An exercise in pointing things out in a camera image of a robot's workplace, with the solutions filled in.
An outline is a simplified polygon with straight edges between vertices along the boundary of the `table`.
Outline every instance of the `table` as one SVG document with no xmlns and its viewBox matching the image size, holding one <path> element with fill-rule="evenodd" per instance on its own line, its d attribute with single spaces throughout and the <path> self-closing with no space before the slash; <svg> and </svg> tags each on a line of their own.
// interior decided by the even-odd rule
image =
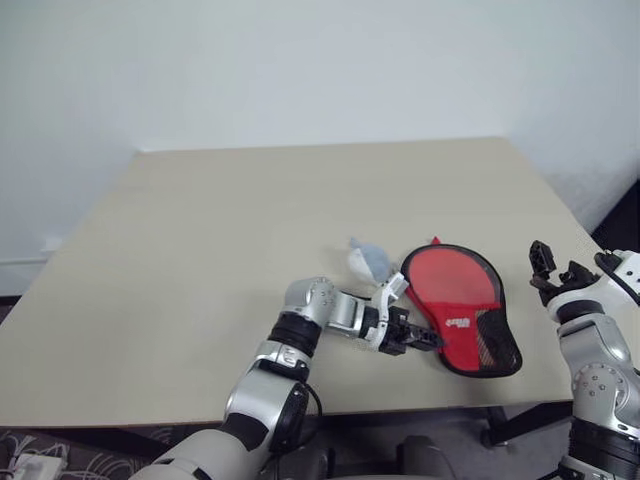
<svg viewBox="0 0 640 480">
<path fill-rule="evenodd" d="M 134 158 L 0 326 L 0 425 L 219 420 L 291 281 L 324 274 L 366 293 L 350 236 L 399 263 L 434 235 L 500 272 L 521 371 L 471 379 L 433 353 L 327 333 L 309 380 L 325 410 L 569 399 L 528 248 L 540 239 L 559 265 L 593 267 L 597 247 L 506 140 L 157 152 Z M 618 321 L 638 358 L 633 314 Z"/>
</svg>

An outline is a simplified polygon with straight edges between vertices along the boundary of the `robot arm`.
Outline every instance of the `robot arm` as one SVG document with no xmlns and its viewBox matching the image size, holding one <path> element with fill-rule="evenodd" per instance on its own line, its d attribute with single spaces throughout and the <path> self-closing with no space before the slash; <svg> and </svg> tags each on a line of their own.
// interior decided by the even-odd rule
<svg viewBox="0 0 640 480">
<path fill-rule="evenodd" d="M 640 466 L 640 377 L 606 313 L 631 300 L 638 303 L 640 255 L 597 254 L 603 277 L 571 262 L 560 286 L 548 281 L 556 268 L 549 247 L 534 242 L 530 259 L 531 283 L 560 324 L 560 350 L 572 378 L 574 421 L 558 478 L 634 479 Z"/>
<path fill-rule="evenodd" d="M 324 277 L 292 283 L 271 334 L 229 397 L 220 428 L 196 432 L 132 479 L 249 480 L 272 455 L 295 448 L 311 359 L 336 291 Z"/>
<path fill-rule="evenodd" d="M 347 295 L 324 277 L 292 283 L 268 339 L 232 391 L 224 423 L 173 447 L 134 480 L 248 480 L 274 455 L 297 448 L 309 400 L 306 384 L 318 339 L 327 328 L 398 355 L 407 346 L 441 346 L 428 329 L 411 325 L 391 304 L 404 292 L 401 274 L 371 299 Z"/>
</svg>

